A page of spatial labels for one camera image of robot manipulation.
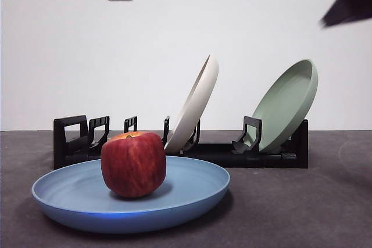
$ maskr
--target black object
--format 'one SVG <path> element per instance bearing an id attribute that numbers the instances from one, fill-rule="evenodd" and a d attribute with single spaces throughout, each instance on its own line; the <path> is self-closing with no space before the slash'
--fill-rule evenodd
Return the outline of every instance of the black object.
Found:
<path id="1" fill-rule="evenodd" d="M 82 161 L 99 159 L 102 145 L 107 141 L 109 133 L 108 116 L 92 119 L 89 121 L 89 131 L 86 116 L 74 116 L 54 119 L 53 130 L 53 167 L 61 168 Z M 134 116 L 124 121 L 124 132 L 130 127 L 137 131 L 138 117 Z M 80 124 L 80 136 L 66 142 L 65 127 Z M 98 142 L 93 142 L 94 128 L 105 125 L 105 133 Z M 256 138 L 251 146 L 244 143 L 248 126 L 256 128 Z M 163 145 L 167 143 L 169 133 L 169 116 L 164 120 Z M 303 120 L 301 125 L 286 140 L 280 153 L 269 154 L 259 152 L 259 144 L 262 138 L 262 120 L 245 116 L 243 129 L 237 141 L 231 143 L 199 143 L 200 120 L 194 132 L 185 146 L 171 156 L 182 156 L 209 161 L 222 167 L 246 167 L 246 168 L 307 168 L 308 167 L 308 123 Z"/>
<path id="2" fill-rule="evenodd" d="M 65 127 L 79 124 L 80 135 L 66 141 Z M 94 142 L 94 129 L 105 126 L 105 132 L 98 142 Z M 109 134 L 110 117 L 100 117 L 89 121 L 86 116 L 54 119 L 53 122 L 53 168 L 54 170 L 71 164 L 99 159 L 102 145 Z"/>
<path id="3" fill-rule="evenodd" d="M 371 17 L 372 0 L 336 0 L 322 21 L 326 26 L 334 26 Z"/>
<path id="4" fill-rule="evenodd" d="M 133 126 L 133 131 L 137 131 L 137 116 L 133 116 L 124 120 L 124 133 L 129 132 L 129 128 Z"/>
<path id="5" fill-rule="evenodd" d="M 256 139 L 251 146 L 243 143 L 249 125 L 256 128 Z M 307 120 L 303 120 L 290 139 L 282 144 L 278 154 L 260 153 L 261 138 L 262 120 L 245 116 L 243 132 L 237 141 L 232 143 L 199 143 L 199 121 L 184 148 L 179 153 L 171 155 L 209 161 L 222 167 L 308 168 Z"/>

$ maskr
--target white plate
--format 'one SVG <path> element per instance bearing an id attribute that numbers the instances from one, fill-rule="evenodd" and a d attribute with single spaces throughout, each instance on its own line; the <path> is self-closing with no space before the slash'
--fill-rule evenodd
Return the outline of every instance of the white plate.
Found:
<path id="1" fill-rule="evenodd" d="M 212 55 L 209 55 L 191 88 L 177 124 L 172 129 L 171 137 L 165 146 L 167 154 L 180 151 L 192 135 L 212 94 L 218 75 L 219 64 Z"/>

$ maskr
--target green plate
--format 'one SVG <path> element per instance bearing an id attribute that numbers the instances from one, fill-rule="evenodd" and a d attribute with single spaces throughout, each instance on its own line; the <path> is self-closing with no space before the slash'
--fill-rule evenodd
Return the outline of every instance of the green plate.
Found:
<path id="1" fill-rule="evenodd" d="M 262 119 L 260 152 L 280 151 L 306 117 L 317 87 L 318 73 L 309 60 L 294 64 L 271 86 L 253 114 Z M 255 138 L 256 129 L 249 127 L 244 143 L 251 145 Z"/>

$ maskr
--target gray table surface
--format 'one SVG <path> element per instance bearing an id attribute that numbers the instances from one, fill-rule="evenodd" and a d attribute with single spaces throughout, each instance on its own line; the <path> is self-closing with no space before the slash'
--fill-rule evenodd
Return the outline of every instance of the gray table surface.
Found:
<path id="1" fill-rule="evenodd" d="M 372 131 L 310 131 L 309 169 L 229 168 L 229 191 L 213 210 L 136 235 L 80 232 L 43 215 L 31 186 L 52 170 L 52 137 L 1 132 L 1 247 L 372 247 Z"/>

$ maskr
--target plate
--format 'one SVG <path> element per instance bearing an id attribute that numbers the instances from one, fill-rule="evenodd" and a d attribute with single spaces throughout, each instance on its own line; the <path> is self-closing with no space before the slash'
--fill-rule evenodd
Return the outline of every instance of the plate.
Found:
<path id="1" fill-rule="evenodd" d="M 71 228 L 99 233 L 138 233 L 195 219 L 225 195 L 228 172 L 209 162 L 167 156 L 162 185 L 148 196 L 124 199 L 106 187 L 101 160 L 47 173 L 32 194 L 51 219 Z"/>
<path id="2" fill-rule="evenodd" d="M 218 75 L 219 64 L 209 55 L 191 88 L 176 126 L 171 129 L 170 139 L 164 147 L 167 154 L 177 153 L 189 140 L 208 103 Z"/>
<path id="3" fill-rule="evenodd" d="M 267 91 L 253 117 L 262 119 L 261 152 L 277 152 L 306 117 L 318 87 L 318 73 L 309 60 L 291 66 Z M 244 142 L 251 145 L 256 130 L 249 127 Z"/>

